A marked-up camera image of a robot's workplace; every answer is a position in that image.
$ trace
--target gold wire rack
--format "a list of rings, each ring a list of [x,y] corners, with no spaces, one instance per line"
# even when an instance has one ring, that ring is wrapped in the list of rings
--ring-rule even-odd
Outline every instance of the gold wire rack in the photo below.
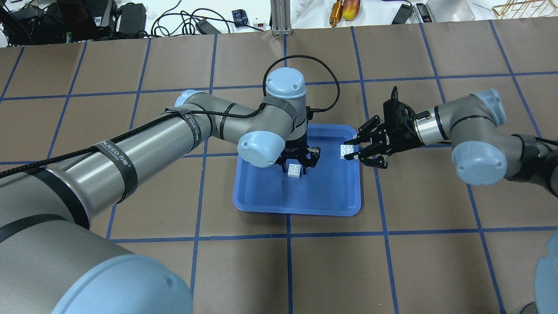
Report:
[[[495,6],[492,11],[503,20],[508,18],[558,16],[558,6],[554,0],[508,0],[506,4]]]

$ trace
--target power adapter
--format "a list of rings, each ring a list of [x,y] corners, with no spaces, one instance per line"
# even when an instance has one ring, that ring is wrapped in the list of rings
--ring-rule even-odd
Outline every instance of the power adapter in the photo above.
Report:
[[[221,34],[221,32],[206,19],[196,22],[196,29],[203,35]]]
[[[146,10],[143,4],[126,4],[120,7],[120,26],[118,31],[125,34],[137,34],[145,31]]]

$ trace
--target black strap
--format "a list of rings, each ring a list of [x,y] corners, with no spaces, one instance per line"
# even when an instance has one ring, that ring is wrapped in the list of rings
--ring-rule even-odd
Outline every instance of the black strap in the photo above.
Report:
[[[36,168],[28,170],[25,173],[45,183],[62,200],[74,219],[74,222],[78,226],[89,229],[89,218],[87,217],[83,204],[64,181],[45,168]]]
[[[2,227],[0,227],[0,242],[4,242],[7,238],[13,236],[14,234],[23,231],[34,225],[38,225],[47,221],[64,220],[68,221],[62,216],[58,216],[52,213],[42,213],[33,216],[27,216],[25,218],[12,221]]]
[[[238,105],[237,103],[233,102],[231,103],[227,109],[225,109],[224,114],[227,114],[230,112],[230,110],[234,107]],[[221,117],[221,123],[219,124],[219,138],[222,140],[225,140],[225,137],[223,136],[224,130],[225,130],[225,120],[227,119],[227,116],[223,116]]]
[[[294,127],[294,123],[296,121],[297,113],[296,113],[296,109],[293,107],[293,105],[291,105],[290,102],[288,102],[284,99],[273,97],[273,96],[265,96],[262,99],[262,103],[270,104],[270,105],[275,106],[279,109],[283,109],[286,113],[288,113],[289,116],[291,116],[293,127]]]
[[[450,133],[451,133],[451,131],[453,130],[453,128],[455,128],[456,125],[458,125],[458,124],[460,124],[461,122],[463,122],[463,121],[465,121],[465,120],[468,120],[468,119],[485,119],[485,120],[488,120],[488,121],[492,122],[494,125],[496,125],[496,123],[494,123],[494,121],[493,121],[491,118],[487,117],[487,116],[481,116],[481,115],[466,116],[466,117],[463,117],[463,118],[461,118],[461,119],[455,121],[455,123],[454,123],[454,124],[451,126],[451,128],[450,128]]]
[[[190,129],[192,130],[192,137],[194,139],[194,145],[192,149],[198,147],[201,143],[201,127],[199,123],[190,114],[192,110],[186,108],[185,106],[166,108],[164,113],[168,112],[178,112],[182,119],[186,121]]]
[[[444,140],[449,140],[446,132],[444,131],[444,127],[442,126],[442,120],[440,119],[440,114],[438,113],[438,106],[434,107],[434,117],[436,117],[436,123],[438,124],[438,131],[440,131],[440,135]]]
[[[134,167],[128,155],[111,140],[99,142],[95,144],[95,147],[114,163],[122,175],[122,179],[124,180],[124,193],[122,193],[122,198],[118,201],[118,203],[120,203],[132,195],[138,187],[136,167]]]

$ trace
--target blue tray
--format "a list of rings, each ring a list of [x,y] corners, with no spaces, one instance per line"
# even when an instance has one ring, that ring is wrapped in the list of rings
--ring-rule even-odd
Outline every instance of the blue tray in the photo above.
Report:
[[[306,175],[301,171],[300,178],[288,177],[278,165],[257,168],[239,156],[234,205],[247,212],[356,214],[360,210],[359,162],[340,158],[340,145],[356,134],[348,125],[308,125],[308,145],[321,147],[321,156],[316,168],[308,168]]]

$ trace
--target black cable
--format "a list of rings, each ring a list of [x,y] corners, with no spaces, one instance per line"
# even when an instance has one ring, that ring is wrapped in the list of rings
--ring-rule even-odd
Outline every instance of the black cable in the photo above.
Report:
[[[180,15],[180,16],[187,15],[187,16],[189,16],[189,17],[192,17],[192,18],[194,19],[194,21],[196,21],[196,18],[198,18],[198,19],[204,18],[204,19],[206,19],[206,20],[221,21],[221,22],[226,22],[227,24],[229,24],[229,23],[234,24],[233,21],[229,21],[229,20],[222,20],[222,19],[219,19],[219,18],[213,18],[213,17],[201,16],[201,15],[191,15],[191,14],[189,14],[189,13],[186,12],[186,11],[181,11],[180,13],[166,13],[166,14],[164,14],[164,15],[161,15],[159,18],[157,18],[157,19],[156,19],[157,26],[155,26],[155,23],[153,23],[153,27],[151,28],[151,34],[156,35],[157,30],[159,30],[159,29],[164,29],[164,30],[166,30],[166,34],[170,34],[170,35],[166,35],[165,33],[162,33],[162,34],[165,35],[165,36],[179,36],[179,35],[172,35],[174,32],[169,32],[169,30],[168,30],[167,28],[165,28],[164,26],[160,26],[160,25],[158,24],[159,21],[160,21],[162,18],[167,17],[167,16],[173,16],[173,15]],[[176,30],[178,30],[180,27],[183,27],[183,26],[184,26],[183,24],[184,24],[184,23],[182,23],[181,25],[179,25],[178,28],[177,28]],[[264,30],[261,30],[261,29],[259,29],[259,28],[257,28],[257,27],[253,27],[253,26],[250,26],[250,25],[244,25],[244,27],[252,28],[252,29],[257,30],[257,31],[264,31]]]
[[[213,12],[213,13],[217,14],[217,15],[221,18],[221,20],[222,20],[223,22],[225,22],[225,25],[227,26],[227,31],[228,31],[229,34],[230,34],[229,23],[227,23],[227,20],[225,20],[225,17],[223,17],[221,14],[219,14],[219,13],[213,11],[212,9],[198,8],[198,9],[193,10],[193,11],[192,11],[192,14],[191,14],[190,16],[195,16],[195,14],[196,14],[197,11],[209,11],[209,12]]]
[[[156,18],[155,21],[153,22],[153,25],[151,25],[151,34],[156,35],[154,28],[155,28],[155,24],[157,24],[157,26],[159,26],[159,21],[163,18],[163,16],[165,16],[167,13],[171,12],[172,10],[176,9],[180,2],[182,2],[182,0],[179,0],[175,6],[173,6],[172,8],[168,9],[167,11],[163,12],[163,14],[161,14],[160,17]]]
[[[413,6],[411,1],[409,1],[409,0],[382,0],[382,1],[384,1],[384,2],[401,1],[401,2],[407,2],[411,7]]]
[[[319,64],[323,65],[325,67],[325,69],[329,72],[329,74],[331,74],[331,77],[335,81],[335,86],[337,87],[337,95],[335,96],[335,100],[333,101],[333,103],[329,107],[327,107],[327,108],[310,108],[310,111],[311,112],[326,112],[326,111],[330,110],[331,108],[333,108],[337,104],[337,101],[339,100],[339,96],[341,95],[341,86],[339,85],[339,81],[337,80],[337,77],[335,76],[335,74],[333,74],[333,71],[329,68],[329,66],[327,64],[325,64],[322,60],[320,60],[316,57],[308,56],[308,55],[290,55],[290,56],[282,57],[282,58],[278,59],[277,61],[275,61],[272,65],[270,65],[270,67],[267,68],[266,73],[263,76],[263,83],[262,83],[263,95],[267,96],[266,80],[267,80],[267,75],[270,73],[271,69],[275,65],[277,65],[279,62],[287,60],[287,59],[293,59],[293,58],[310,59],[310,60],[314,60],[314,61],[318,62]]]
[[[262,110],[266,107],[266,104],[261,103],[258,107],[258,109],[256,109],[255,111],[253,111],[252,113],[249,113],[247,115],[235,115],[233,113],[224,113],[224,112],[217,112],[217,111],[207,111],[207,110],[197,110],[197,111],[191,111],[190,114],[201,114],[201,115],[214,115],[214,116],[223,116],[223,117],[230,117],[230,118],[239,118],[239,119],[245,119],[245,118],[251,118],[254,117],[255,115],[259,114],[260,112],[262,112]],[[160,118],[157,118],[151,122],[148,122],[136,129],[130,130],[124,134],[118,135],[117,137],[114,137],[111,139],[111,141],[113,141],[114,143],[123,141],[135,134],[138,134],[160,122],[166,121],[168,119],[174,118],[174,117],[179,117],[180,113],[178,112],[170,112]],[[89,154],[89,153],[96,153],[97,151],[99,151],[99,149],[95,146],[91,146],[88,147],[86,149],[82,149],[82,150],[78,150],[72,153],[68,153],[68,154],[64,154],[64,155],[60,155],[57,157],[53,157],[53,158],[49,158],[49,159],[45,159],[45,160],[40,160],[31,164],[27,164],[27,165],[23,165],[23,166],[19,166],[16,168],[12,168],[3,172],[0,172],[0,179],[5,178],[9,175],[12,174],[16,174],[16,173],[20,173],[20,172],[25,172],[28,170],[32,170],[32,169],[36,169],[42,166],[46,166],[46,165],[50,165],[53,163],[58,163],[60,161],[66,160],[66,159],[70,159],[73,157],[77,157],[77,156],[81,156],[81,155],[85,155],[85,154]]]

